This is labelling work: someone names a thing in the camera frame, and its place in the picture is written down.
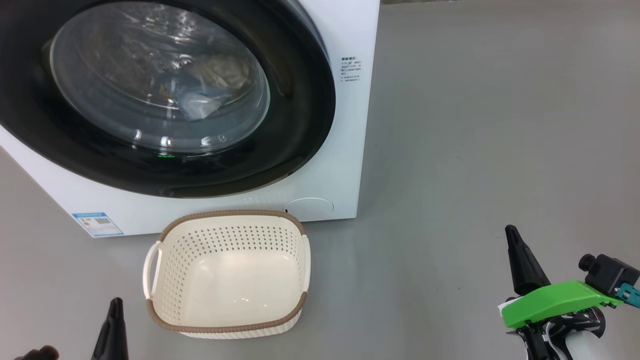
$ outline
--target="glass door window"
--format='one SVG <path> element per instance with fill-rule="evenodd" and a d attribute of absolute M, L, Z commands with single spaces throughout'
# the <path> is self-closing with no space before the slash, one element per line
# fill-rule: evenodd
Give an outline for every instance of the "glass door window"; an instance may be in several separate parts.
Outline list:
<path fill-rule="evenodd" d="M 213 153 L 245 139 L 269 110 L 260 63 L 193 12 L 109 3 L 69 20 L 49 53 L 64 98 L 87 121 L 160 154 Z"/>

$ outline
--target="concrete floor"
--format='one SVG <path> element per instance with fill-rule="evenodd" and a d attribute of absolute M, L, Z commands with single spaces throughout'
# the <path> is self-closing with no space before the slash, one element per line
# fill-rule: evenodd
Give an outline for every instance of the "concrete floor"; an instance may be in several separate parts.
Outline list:
<path fill-rule="evenodd" d="M 515 224 L 552 282 L 591 252 L 640 266 L 640 4 L 385 6 L 360 213 L 308 224 L 310 295 L 271 338 L 195 340 L 148 317 L 154 236 L 90 239 L 0 153 L 0 348 L 90 356 L 125 302 L 131 359 L 521 359 L 497 305 L 513 295 Z M 606 309 L 602 340 L 635 359 L 640 311 Z"/>

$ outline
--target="washing machine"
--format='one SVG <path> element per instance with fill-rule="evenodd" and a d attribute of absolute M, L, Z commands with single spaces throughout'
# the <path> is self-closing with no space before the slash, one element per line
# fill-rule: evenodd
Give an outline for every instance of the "washing machine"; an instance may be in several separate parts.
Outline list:
<path fill-rule="evenodd" d="M 0 145 L 93 237 L 353 218 L 378 8 L 0 0 Z"/>

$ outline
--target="brown basket rim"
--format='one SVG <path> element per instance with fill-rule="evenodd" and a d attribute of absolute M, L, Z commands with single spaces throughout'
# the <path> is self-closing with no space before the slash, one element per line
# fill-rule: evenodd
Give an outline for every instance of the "brown basket rim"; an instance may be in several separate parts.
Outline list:
<path fill-rule="evenodd" d="M 212 217 L 234 217 L 234 216 L 266 216 L 266 217 L 279 217 L 285 218 L 291 221 L 295 226 L 300 230 L 301 235 L 306 235 L 305 228 L 302 226 L 302 223 L 297 218 L 293 217 L 293 215 L 289 213 L 285 213 L 283 211 L 276 210 L 221 210 L 221 211 L 209 211 L 206 213 L 197 213 L 193 215 L 183 216 L 172 223 L 170 223 L 165 229 L 160 233 L 160 237 L 158 241 L 162 242 L 166 238 L 167 235 L 173 230 L 176 226 L 182 224 L 183 222 L 187 222 L 190 220 L 200 220 L 203 218 L 212 218 Z"/>
<path fill-rule="evenodd" d="M 227 216 L 239 216 L 239 215 L 258 215 L 258 216 L 271 216 L 271 217 L 281 217 L 286 218 L 296 225 L 296 227 L 300 230 L 301 235 L 306 235 L 305 229 L 302 226 L 302 223 L 292 215 L 288 213 L 284 213 L 282 211 L 275 210 L 222 210 L 222 211 L 210 211 L 206 213 L 198 213 L 193 215 L 186 215 L 177 219 L 167 226 L 164 231 L 160 234 L 159 241 L 162 242 L 167 237 L 167 235 L 173 230 L 176 226 L 182 224 L 183 222 L 187 222 L 190 220 L 199 220 L 203 218 L 209 217 L 227 217 Z M 260 329 L 267 329 L 269 327 L 276 327 L 282 324 L 285 324 L 291 319 L 293 319 L 301 310 L 302 306 L 305 304 L 307 300 L 307 292 L 304 291 L 302 295 L 300 295 L 300 299 L 296 307 L 287 315 L 277 320 L 273 320 L 270 322 L 262 322 L 262 323 L 254 323 L 250 325 L 238 325 L 238 326 L 219 326 L 219 327 L 197 327 L 197 326 L 182 326 L 182 325 L 172 325 L 163 319 L 160 318 L 158 313 L 156 312 L 156 308 L 154 307 L 154 302 L 151 299 L 147 299 L 147 311 L 151 316 L 151 319 L 158 324 L 158 326 L 169 330 L 169 331 L 177 331 L 177 332 L 192 332 L 192 333 L 200 333 L 200 334 L 219 334 L 223 332 L 243 332 L 243 331 L 255 331 Z"/>

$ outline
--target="blue sticker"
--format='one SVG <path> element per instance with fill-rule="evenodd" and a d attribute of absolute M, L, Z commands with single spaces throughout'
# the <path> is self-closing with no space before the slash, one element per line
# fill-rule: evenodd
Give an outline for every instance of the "blue sticker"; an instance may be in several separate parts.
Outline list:
<path fill-rule="evenodd" d="M 124 235 L 105 213 L 72 214 L 94 238 Z"/>

